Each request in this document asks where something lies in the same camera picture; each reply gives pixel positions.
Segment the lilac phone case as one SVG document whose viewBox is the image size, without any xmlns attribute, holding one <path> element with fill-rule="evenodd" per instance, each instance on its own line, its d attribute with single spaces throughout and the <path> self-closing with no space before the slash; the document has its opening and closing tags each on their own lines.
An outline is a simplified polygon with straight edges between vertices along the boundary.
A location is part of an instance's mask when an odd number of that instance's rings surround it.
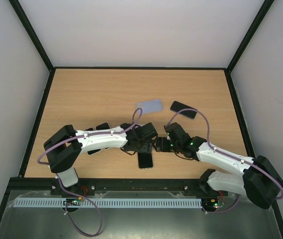
<svg viewBox="0 0 283 239">
<path fill-rule="evenodd" d="M 150 114 L 163 110 L 163 105 L 160 99 L 139 102 L 135 104 L 136 108 L 142 109 L 142 114 Z"/>
</svg>

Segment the black phone blue edge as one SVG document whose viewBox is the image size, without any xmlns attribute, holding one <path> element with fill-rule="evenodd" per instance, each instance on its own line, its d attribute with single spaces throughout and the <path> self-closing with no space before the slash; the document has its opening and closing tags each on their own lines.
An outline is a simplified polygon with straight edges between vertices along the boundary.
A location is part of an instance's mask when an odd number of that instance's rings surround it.
<svg viewBox="0 0 283 239">
<path fill-rule="evenodd" d="M 172 105 L 170 106 L 170 110 L 175 113 L 180 112 L 179 113 L 180 115 L 187 117 L 189 119 L 195 119 L 197 114 L 197 112 L 194 111 L 193 107 L 190 107 L 178 101 L 174 101 L 172 103 Z"/>
</svg>

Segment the black phone purple edge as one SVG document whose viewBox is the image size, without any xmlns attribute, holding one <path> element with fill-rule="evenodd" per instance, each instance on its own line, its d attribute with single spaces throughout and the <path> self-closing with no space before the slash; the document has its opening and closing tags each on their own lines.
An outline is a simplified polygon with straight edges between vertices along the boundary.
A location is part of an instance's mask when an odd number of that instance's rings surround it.
<svg viewBox="0 0 283 239">
<path fill-rule="evenodd" d="M 86 130 L 87 131 L 94 131 L 95 129 L 93 127 L 91 127 L 91 128 L 86 129 Z M 98 153 L 100 151 L 101 151 L 101 149 L 90 150 L 90 151 L 87 151 L 87 154 L 88 155 L 93 155 L 93 154 L 96 154 L 96 153 Z"/>
</svg>

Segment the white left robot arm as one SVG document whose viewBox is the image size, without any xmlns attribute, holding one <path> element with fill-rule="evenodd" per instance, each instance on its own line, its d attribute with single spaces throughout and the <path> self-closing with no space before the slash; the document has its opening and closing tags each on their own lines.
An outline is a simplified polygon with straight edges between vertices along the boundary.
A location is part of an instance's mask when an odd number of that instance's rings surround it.
<svg viewBox="0 0 283 239">
<path fill-rule="evenodd" d="M 139 152 L 157 136 L 152 123 L 123 123 L 114 128 L 100 130 L 75 130 L 73 125 L 66 125 L 43 146 L 51 172 L 68 188 L 79 181 L 73 164 L 80 154 L 104 148 Z"/>
</svg>

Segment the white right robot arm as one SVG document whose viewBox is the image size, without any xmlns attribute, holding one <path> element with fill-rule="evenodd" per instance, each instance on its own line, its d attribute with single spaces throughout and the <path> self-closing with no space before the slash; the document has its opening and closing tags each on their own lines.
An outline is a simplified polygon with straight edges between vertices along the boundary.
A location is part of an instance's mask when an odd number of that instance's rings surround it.
<svg viewBox="0 0 283 239">
<path fill-rule="evenodd" d="M 223 170 L 209 169 L 201 176 L 200 191 L 210 195 L 214 191 L 228 191 L 247 197 L 253 204 L 268 209 L 282 195 L 283 179 L 264 156 L 241 156 L 223 150 L 207 139 L 191 137 L 176 122 L 164 126 L 167 137 L 162 152 L 171 152 L 186 160 L 209 163 Z"/>
</svg>

